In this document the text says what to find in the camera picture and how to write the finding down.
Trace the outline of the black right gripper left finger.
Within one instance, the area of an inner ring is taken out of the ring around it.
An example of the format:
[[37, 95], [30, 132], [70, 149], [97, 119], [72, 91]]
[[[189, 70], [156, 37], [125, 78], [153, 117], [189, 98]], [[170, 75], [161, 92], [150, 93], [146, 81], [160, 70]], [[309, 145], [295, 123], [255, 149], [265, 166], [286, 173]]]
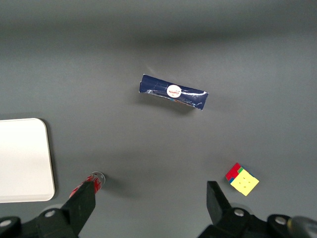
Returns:
[[16, 216], [1, 217], [2, 238], [77, 238], [96, 205], [94, 184], [84, 182], [60, 208], [43, 211], [21, 223]]

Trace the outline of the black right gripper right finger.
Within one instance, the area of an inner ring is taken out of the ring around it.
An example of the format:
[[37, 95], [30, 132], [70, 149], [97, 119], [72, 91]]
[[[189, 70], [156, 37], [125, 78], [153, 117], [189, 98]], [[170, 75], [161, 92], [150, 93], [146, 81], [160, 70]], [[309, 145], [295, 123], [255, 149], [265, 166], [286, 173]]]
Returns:
[[306, 238], [301, 217], [272, 214], [266, 221], [240, 207], [232, 207], [216, 181], [207, 182], [207, 210], [212, 224], [200, 238]]

